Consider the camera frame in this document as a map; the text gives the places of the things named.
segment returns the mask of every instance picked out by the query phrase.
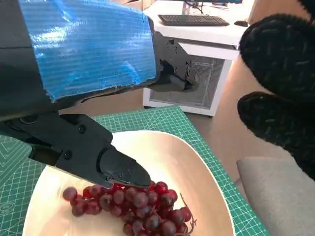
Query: keyboard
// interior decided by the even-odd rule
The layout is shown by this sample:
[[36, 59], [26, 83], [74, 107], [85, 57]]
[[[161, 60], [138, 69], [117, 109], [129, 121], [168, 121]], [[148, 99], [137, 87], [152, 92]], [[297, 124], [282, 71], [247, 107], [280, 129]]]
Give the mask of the keyboard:
[[218, 16], [207, 15], [158, 15], [166, 26], [228, 26]]

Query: blue plastic wrap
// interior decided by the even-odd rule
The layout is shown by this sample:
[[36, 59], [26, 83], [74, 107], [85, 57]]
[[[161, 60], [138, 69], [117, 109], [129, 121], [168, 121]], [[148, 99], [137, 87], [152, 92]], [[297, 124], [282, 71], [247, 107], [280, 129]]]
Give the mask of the blue plastic wrap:
[[19, 0], [52, 101], [156, 75], [148, 18], [106, 0]]

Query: green cutting mat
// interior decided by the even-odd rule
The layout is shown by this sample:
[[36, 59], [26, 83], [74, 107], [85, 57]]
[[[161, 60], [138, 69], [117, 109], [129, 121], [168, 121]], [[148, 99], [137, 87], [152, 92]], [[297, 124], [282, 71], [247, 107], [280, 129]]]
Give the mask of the green cutting mat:
[[[96, 117], [95, 120], [111, 132], [158, 130], [186, 140], [204, 159], [219, 183], [233, 217], [236, 235], [269, 236], [220, 162], [179, 107], [106, 115]], [[28, 159], [29, 151], [28, 145], [0, 136], [0, 236], [22, 234], [32, 191], [45, 167]]]

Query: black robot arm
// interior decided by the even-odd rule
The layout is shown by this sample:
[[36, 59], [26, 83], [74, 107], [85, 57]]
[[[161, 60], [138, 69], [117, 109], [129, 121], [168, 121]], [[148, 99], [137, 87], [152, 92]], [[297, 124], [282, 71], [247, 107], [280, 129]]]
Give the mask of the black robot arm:
[[[149, 174], [134, 159], [111, 145], [113, 136], [107, 129], [86, 115], [59, 115], [58, 110], [95, 97], [139, 88], [194, 90], [198, 76], [191, 67], [190, 56], [176, 40], [167, 40], [155, 32], [149, 19], [155, 78], [135, 86], [107, 88], [52, 102], [43, 87], [23, 16], [18, 3], [14, 5], [14, 2], [6, 6], [11, 9], [10, 14], [0, 14], [0, 27], [4, 29], [0, 37], [0, 134], [30, 144], [29, 158], [105, 187], [115, 181], [149, 186]], [[17, 29], [18, 35], [14, 36], [3, 25], [2, 17], [12, 20], [11, 28]]]

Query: black fabric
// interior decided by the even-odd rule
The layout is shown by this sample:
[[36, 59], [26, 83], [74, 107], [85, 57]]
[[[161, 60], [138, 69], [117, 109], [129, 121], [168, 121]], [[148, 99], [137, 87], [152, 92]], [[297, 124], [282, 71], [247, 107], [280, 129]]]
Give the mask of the black fabric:
[[[315, 1], [300, 2], [314, 17]], [[295, 16], [269, 16], [245, 31], [240, 53], [274, 94], [241, 98], [242, 122], [257, 137], [289, 151], [315, 180], [315, 26]]]

